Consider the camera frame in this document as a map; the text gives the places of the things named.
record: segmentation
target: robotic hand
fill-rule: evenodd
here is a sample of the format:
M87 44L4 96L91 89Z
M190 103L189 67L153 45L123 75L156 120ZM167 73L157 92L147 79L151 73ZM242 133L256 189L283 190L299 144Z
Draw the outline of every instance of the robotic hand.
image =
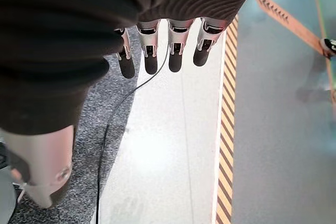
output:
M88 89L117 53L134 76L127 27L137 26L147 73L157 71L158 27L169 21L169 68L178 72L195 18L202 18L193 58L211 47L245 0L0 0L0 128L12 176L49 208L71 174L76 125Z

